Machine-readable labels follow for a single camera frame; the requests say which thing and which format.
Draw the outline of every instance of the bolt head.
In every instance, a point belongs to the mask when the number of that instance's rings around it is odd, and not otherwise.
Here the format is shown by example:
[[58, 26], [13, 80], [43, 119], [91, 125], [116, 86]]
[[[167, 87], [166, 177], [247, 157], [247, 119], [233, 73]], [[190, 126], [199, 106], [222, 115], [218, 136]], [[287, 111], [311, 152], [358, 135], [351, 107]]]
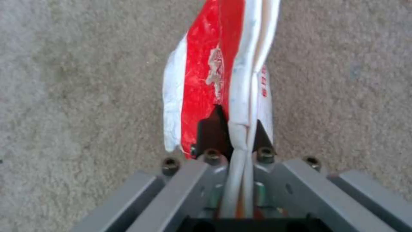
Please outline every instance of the bolt head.
[[311, 168], [315, 169], [316, 171], [321, 171], [322, 163], [316, 157], [305, 156], [303, 157], [303, 161], [305, 161], [305, 163], [307, 163]]
[[173, 157], [167, 157], [162, 162], [162, 173], [165, 176], [173, 176], [179, 168], [180, 162]]
[[204, 160], [210, 165], [220, 164], [220, 152], [216, 149], [209, 148], [204, 151]]
[[275, 152], [270, 147], [261, 147], [257, 150], [257, 160], [261, 163], [273, 163]]

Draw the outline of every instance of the gray metal beam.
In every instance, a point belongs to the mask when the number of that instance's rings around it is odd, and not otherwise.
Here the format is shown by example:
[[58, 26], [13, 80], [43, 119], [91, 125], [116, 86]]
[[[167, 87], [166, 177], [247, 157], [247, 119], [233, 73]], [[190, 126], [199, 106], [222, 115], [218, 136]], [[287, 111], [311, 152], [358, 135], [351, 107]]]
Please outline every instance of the gray metal beam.
[[395, 230], [412, 231], [412, 205], [371, 177], [351, 170], [329, 179]]
[[273, 207], [291, 217], [318, 217], [335, 232], [394, 231], [301, 159], [256, 163], [255, 181], [265, 185]]
[[125, 231], [163, 186], [161, 179], [138, 171], [129, 177], [103, 205], [94, 209], [85, 219], [75, 225], [72, 231]]
[[128, 232], [176, 231], [186, 217], [197, 217], [215, 186], [225, 180], [227, 162], [210, 166], [189, 160], [153, 199]]

